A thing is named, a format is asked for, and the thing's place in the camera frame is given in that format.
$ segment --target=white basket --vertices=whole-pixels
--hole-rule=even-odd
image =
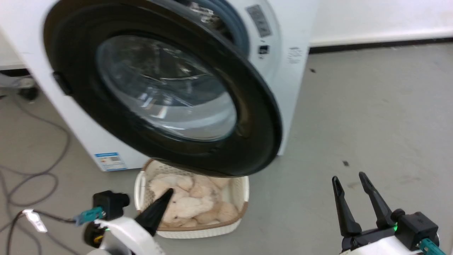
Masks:
[[[152,194],[148,191],[147,185],[148,182],[154,178],[154,176],[160,173],[175,173],[187,176],[194,175],[193,173],[150,159],[135,180],[134,202],[137,210],[141,211],[153,202]],[[224,235],[233,232],[239,226],[239,223],[247,210],[249,192],[250,188],[248,177],[232,178],[230,185],[224,189],[223,197],[224,201],[230,202],[237,207],[239,211],[238,217],[231,221],[212,225],[200,225],[196,227],[183,228],[160,227],[157,234],[165,238],[191,239]]]

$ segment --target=washing machine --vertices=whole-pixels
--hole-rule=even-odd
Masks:
[[[3,1],[0,28],[103,171],[243,176],[284,152],[317,5]]]

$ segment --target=blue and white label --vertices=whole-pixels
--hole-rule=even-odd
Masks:
[[[105,171],[117,171],[127,169],[126,164],[116,152],[94,154]]]

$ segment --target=floor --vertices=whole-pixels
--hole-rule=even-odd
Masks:
[[[338,254],[342,237],[331,178],[340,178],[356,221],[370,229],[376,219],[358,178],[358,172],[365,171],[391,209],[422,211],[436,222],[441,248],[449,252],[453,240],[452,69],[453,44],[311,55],[286,153],[250,177],[250,204],[238,229],[207,239],[156,240],[169,255]],[[24,106],[64,125],[44,96]],[[0,119],[3,165],[38,172],[64,146],[60,131],[24,115],[10,97],[0,100]],[[132,194],[137,172],[99,171],[72,137],[68,154],[52,171],[59,181],[55,194],[34,207],[71,217],[90,208],[93,193],[112,189]],[[9,190],[23,179],[2,173]],[[50,176],[36,178],[12,198],[20,203],[34,201],[47,194],[53,182]],[[136,214],[133,205],[126,214]],[[7,222],[2,208],[0,227]],[[44,222],[49,232],[79,254],[91,250],[82,242],[81,227]],[[69,254],[46,235],[35,235],[43,254]],[[0,246],[4,247],[5,239],[4,231]],[[36,244],[20,231],[13,245],[15,255],[37,254]]]

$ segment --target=white cable label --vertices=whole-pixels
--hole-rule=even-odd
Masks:
[[[41,218],[39,217],[39,214],[34,212],[33,209],[25,209],[22,211],[22,213],[27,216],[27,219],[31,222],[31,224],[34,226],[34,228],[41,233],[46,233],[47,228],[44,226],[44,223],[41,221]]]

